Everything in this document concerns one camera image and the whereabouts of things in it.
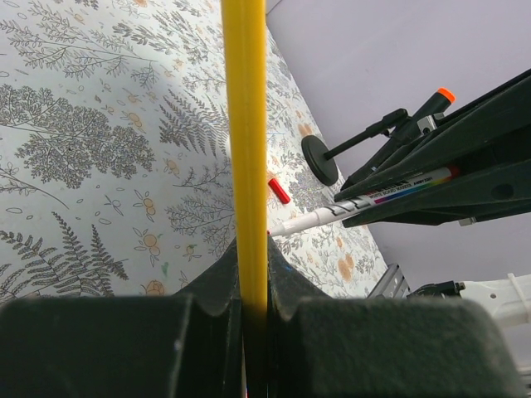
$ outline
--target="red cap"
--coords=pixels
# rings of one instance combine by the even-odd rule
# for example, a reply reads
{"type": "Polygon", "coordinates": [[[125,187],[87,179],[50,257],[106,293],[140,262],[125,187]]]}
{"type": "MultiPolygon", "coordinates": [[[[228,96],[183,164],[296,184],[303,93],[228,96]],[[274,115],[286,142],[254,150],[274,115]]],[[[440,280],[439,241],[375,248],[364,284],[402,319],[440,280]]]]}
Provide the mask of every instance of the red cap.
{"type": "Polygon", "coordinates": [[[284,189],[282,189],[279,182],[276,181],[276,178],[270,179],[267,184],[271,187],[276,197],[279,198],[279,200],[282,202],[283,205],[290,203],[290,200],[291,200],[290,197],[288,196],[287,193],[285,193],[284,189]]]}

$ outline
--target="white ceiling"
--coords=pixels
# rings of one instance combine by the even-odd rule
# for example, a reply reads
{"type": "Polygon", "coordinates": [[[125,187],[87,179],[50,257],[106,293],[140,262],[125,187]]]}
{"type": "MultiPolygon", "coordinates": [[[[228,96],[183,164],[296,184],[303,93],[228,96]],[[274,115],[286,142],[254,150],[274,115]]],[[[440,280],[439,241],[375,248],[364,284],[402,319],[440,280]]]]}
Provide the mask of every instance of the white ceiling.
{"type": "MultiPolygon", "coordinates": [[[[413,113],[440,86],[451,110],[531,68],[531,2],[512,0],[280,0],[268,26],[330,146],[384,114],[413,113]]],[[[339,155],[348,175],[383,143],[339,155]]],[[[413,288],[430,282],[531,274],[531,215],[470,227],[376,224],[387,262],[413,288]]],[[[515,358],[531,360],[531,327],[506,331],[515,358]]]]}

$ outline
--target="round black disc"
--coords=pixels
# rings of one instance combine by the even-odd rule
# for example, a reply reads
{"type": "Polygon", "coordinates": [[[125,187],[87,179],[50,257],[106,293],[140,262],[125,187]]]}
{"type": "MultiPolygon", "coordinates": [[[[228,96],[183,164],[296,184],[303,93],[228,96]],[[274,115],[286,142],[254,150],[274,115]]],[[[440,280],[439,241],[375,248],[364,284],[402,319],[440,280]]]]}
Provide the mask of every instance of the round black disc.
{"type": "Polygon", "coordinates": [[[333,159],[324,158],[329,151],[324,142],[314,135],[308,135],[302,138],[300,145],[312,173],[327,187],[334,185],[339,178],[338,167],[333,159]]]}

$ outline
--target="yellow rod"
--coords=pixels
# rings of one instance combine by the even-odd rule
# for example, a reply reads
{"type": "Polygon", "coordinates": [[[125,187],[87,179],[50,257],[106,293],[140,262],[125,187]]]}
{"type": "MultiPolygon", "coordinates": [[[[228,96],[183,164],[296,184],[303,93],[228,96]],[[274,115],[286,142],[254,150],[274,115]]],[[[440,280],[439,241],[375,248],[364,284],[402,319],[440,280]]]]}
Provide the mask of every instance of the yellow rod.
{"type": "Polygon", "coordinates": [[[265,396],[267,316],[266,0],[222,0],[249,396],[265,396]]]}

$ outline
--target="orange tip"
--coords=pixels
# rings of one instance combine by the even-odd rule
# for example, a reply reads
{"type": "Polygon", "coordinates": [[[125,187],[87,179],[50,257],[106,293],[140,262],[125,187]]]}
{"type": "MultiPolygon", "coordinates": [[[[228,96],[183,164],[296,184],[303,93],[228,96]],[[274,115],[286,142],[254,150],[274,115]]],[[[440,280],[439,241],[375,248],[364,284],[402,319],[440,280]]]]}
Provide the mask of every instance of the orange tip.
{"type": "Polygon", "coordinates": [[[458,177],[461,174],[461,170],[453,164],[448,166],[448,169],[450,170],[452,177],[458,177]]]}
{"type": "Polygon", "coordinates": [[[440,89],[437,90],[437,93],[443,94],[446,97],[446,99],[450,101],[451,104],[455,102],[455,95],[448,89],[441,87],[440,89]]]}

